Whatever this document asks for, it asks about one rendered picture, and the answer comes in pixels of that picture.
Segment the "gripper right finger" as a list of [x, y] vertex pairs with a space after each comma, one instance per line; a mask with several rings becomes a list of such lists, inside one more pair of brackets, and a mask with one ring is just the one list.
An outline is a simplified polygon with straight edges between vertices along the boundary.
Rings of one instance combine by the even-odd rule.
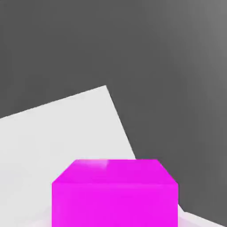
[[202, 217], [183, 211], [178, 205], [178, 227], [224, 227]]

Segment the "small magenta cube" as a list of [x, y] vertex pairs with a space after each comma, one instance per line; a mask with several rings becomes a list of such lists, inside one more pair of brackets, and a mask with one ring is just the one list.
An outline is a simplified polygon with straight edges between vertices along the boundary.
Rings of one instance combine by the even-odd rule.
[[178, 227], [178, 183], [152, 160], [75, 160], [52, 183], [51, 227]]

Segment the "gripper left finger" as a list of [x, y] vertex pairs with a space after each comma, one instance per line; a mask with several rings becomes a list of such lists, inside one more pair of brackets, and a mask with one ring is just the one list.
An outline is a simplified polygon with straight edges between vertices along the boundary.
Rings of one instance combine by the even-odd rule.
[[51, 227], [51, 207], [27, 220], [23, 227]]

